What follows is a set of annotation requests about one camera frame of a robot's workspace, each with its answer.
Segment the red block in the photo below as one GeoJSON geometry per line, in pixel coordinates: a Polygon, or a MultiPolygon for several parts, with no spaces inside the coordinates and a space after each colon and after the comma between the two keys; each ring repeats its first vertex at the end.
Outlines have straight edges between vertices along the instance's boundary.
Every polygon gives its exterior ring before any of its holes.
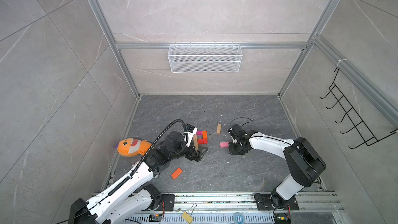
{"type": "Polygon", "coordinates": [[[199,140],[198,140],[198,144],[199,144],[199,145],[208,144],[208,139],[199,139],[199,140]]]}

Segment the wooden block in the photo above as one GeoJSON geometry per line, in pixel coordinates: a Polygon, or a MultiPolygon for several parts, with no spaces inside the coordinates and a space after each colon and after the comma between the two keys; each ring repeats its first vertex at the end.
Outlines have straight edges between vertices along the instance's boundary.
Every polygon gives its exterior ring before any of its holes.
{"type": "Polygon", "coordinates": [[[198,137],[197,137],[196,134],[193,136],[193,142],[194,142],[195,150],[198,151],[199,150],[199,143],[198,143],[198,137]]]}
{"type": "Polygon", "coordinates": [[[220,123],[217,124],[217,131],[216,131],[217,134],[221,134],[221,128],[222,128],[222,125],[220,123]]]}

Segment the light pink block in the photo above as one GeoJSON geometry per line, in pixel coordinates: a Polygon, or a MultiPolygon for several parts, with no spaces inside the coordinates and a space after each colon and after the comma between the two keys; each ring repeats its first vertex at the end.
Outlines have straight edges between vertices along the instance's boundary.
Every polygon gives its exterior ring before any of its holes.
{"type": "Polygon", "coordinates": [[[229,142],[222,142],[222,143],[220,143],[220,147],[221,148],[228,148],[229,147],[229,142]]]}

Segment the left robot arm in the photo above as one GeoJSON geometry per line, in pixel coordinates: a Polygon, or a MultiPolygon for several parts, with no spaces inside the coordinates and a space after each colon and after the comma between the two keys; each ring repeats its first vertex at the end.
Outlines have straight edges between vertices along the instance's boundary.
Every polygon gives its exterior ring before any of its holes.
{"type": "Polygon", "coordinates": [[[130,171],[107,189],[85,201],[76,200],[70,207],[66,224],[119,224],[130,215],[155,210],[161,193],[149,181],[165,170],[173,159],[185,157],[199,162],[204,150],[192,143],[198,129],[176,119],[154,140],[130,171]]]}

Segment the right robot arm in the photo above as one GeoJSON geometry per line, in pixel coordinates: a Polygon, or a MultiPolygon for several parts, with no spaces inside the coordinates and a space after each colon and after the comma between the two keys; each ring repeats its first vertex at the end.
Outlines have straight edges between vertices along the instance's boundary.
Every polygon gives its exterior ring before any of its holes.
{"type": "Polygon", "coordinates": [[[285,159],[289,175],[273,189],[268,202],[276,209],[282,209],[303,188],[310,187],[326,169],[326,163],[305,138],[285,140],[251,130],[244,131],[238,124],[231,126],[228,133],[231,155],[245,155],[250,150],[262,150],[285,159]]]}

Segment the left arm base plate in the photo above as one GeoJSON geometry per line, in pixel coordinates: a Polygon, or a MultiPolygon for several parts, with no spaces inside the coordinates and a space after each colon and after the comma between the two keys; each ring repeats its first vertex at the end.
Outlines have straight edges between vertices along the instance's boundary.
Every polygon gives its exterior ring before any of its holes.
{"type": "Polygon", "coordinates": [[[160,203],[157,205],[157,211],[173,211],[175,205],[176,195],[174,194],[163,194],[160,199],[160,203]]]}

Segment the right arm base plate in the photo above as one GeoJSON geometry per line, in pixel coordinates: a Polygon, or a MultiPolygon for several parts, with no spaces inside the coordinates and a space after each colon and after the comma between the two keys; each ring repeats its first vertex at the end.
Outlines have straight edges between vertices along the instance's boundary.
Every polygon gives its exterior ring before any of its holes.
{"type": "Polygon", "coordinates": [[[293,196],[289,200],[284,200],[277,193],[272,192],[271,194],[256,193],[254,195],[255,203],[259,211],[271,211],[275,209],[281,210],[299,210],[296,197],[293,196]]]}

